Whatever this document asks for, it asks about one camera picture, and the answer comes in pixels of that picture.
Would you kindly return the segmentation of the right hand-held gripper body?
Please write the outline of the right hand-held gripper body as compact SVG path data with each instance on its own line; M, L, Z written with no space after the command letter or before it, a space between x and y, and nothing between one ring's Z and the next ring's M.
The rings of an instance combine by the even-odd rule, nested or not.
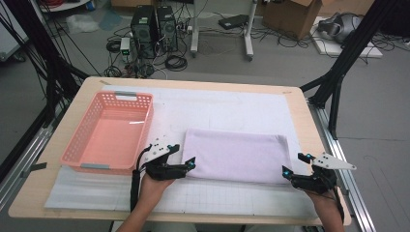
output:
M313 191L322 194L337 185L336 170L356 170L357 166L335 158L327 153L315 157L311 163L312 173L309 176L293 174L291 185L296 189Z

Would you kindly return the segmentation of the lavender printed towel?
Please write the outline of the lavender printed towel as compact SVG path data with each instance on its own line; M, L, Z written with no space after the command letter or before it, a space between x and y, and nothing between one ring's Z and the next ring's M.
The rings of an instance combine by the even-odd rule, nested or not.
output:
M182 155L195 158L192 178L270 186L287 184L282 167L291 164L287 138L279 134L189 129Z

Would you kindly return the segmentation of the pink plastic basket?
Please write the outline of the pink plastic basket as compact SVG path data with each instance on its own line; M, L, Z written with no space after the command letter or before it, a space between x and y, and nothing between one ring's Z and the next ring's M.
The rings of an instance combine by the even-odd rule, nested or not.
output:
M130 175L146 147L154 116L149 93L99 91L60 162L78 172Z

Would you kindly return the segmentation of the person's right hand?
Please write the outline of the person's right hand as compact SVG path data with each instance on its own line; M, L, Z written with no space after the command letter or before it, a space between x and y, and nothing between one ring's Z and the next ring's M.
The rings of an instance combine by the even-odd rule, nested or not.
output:
M342 223L337 202L332 192L327 191L323 194L318 194L313 191L307 191L307 196L312 201L315 212L323 224Z

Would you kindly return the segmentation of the white power supply box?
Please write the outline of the white power supply box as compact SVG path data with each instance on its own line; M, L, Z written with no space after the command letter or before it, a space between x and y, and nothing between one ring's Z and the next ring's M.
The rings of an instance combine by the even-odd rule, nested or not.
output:
M122 59L125 63L131 61L131 39L122 38L120 43L120 52L122 54Z

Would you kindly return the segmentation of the white floor board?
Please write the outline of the white floor board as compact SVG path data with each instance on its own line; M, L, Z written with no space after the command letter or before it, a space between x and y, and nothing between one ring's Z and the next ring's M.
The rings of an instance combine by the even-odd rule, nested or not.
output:
M317 31L318 23L322 19L322 16L318 16L314 20L309 34L316 46L316 49L321 55L338 57L342 51L341 44L329 37L326 32ZM373 43L368 43L367 47L360 54L361 58L381 58L382 56L382 52Z

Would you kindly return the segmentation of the black computer tower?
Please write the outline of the black computer tower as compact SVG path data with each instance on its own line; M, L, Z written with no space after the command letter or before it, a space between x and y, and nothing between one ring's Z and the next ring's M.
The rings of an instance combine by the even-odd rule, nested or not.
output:
M159 38L155 8L152 5L138 5L131 22L132 36L140 58L155 57L155 42Z
M176 20L170 6L157 8L159 30L161 34L162 49L165 52L178 50Z

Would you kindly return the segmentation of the grey headset device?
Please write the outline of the grey headset device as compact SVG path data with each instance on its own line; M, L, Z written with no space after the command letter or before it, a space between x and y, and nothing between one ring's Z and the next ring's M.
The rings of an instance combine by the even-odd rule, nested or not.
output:
M333 16L320 20L318 32L325 32L339 44L344 44L359 27L362 19L352 13L335 13Z

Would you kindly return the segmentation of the black flat box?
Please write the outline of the black flat box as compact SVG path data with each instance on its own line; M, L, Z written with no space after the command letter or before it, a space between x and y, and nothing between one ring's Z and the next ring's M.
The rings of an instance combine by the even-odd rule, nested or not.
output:
M223 18L219 20L219 26L225 30L241 27L245 25L249 20L249 17L245 14L238 14L231 17Z

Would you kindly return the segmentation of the teal floor sheet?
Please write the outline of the teal floor sheet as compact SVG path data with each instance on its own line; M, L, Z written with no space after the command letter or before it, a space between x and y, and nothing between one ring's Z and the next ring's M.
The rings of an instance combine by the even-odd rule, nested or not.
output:
M123 18L114 11L107 11L99 23L99 27L104 31L112 31L121 24Z

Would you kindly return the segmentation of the brown cardboard box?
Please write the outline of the brown cardboard box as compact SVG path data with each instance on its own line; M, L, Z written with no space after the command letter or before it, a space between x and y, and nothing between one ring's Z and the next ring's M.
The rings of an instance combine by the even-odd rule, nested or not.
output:
M334 13L353 13L365 15L375 0L324 0L320 15L333 15Z
M137 5L155 5L157 0L110 0L112 7L132 8Z

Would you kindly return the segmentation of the clear plastic bag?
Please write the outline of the clear plastic bag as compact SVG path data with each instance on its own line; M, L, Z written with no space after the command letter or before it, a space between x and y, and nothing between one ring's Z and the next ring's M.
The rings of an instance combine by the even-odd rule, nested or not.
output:
M66 18L71 34L91 33L99 29L98 23L87 14L74 14Z

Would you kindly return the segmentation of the white round table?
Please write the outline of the white round table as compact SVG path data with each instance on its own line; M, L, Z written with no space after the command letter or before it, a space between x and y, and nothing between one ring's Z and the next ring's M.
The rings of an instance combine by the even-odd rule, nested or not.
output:
M70 9L74 9L80 6L85 6L87 3L93 0L78 0L77 2L70 2L69 0L64 0L60 5L47 6L43 3L39 3L39 8L42 12L61 12Z

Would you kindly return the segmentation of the white cabinet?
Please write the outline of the white cabinet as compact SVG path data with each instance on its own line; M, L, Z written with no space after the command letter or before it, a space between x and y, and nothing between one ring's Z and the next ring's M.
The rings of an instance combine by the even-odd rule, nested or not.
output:
M11 13L7 5L0 0L0 62L7 61L19 48L20 44L6 26L13 29L14 33L24 42L28 41L23 29Z

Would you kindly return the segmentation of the black metal frame strut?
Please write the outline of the black metal frame strut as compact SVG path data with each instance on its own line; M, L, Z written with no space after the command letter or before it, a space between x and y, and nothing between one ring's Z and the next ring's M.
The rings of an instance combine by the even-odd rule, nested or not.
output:
M57 104L61 100L72 101L77 94L80 84L75 78L85 80L89 74L74 67L63 58L39 20L30 0L0 0L0 6L8 7L37 54L42 58L39 61L30 54L29 46L18 35L12 24L0 14L0 23L26 52L38 77L42 77L46 82L44 92L46 105L42 114L44 122L48 125L56 118Z
M399 2L375 0L332 67L322 76L300 87L303 92L317 87L315 94L308 99L316 108L324 109L327 100L332 99L328 131L333 139L337 139L337 115L343 79Z

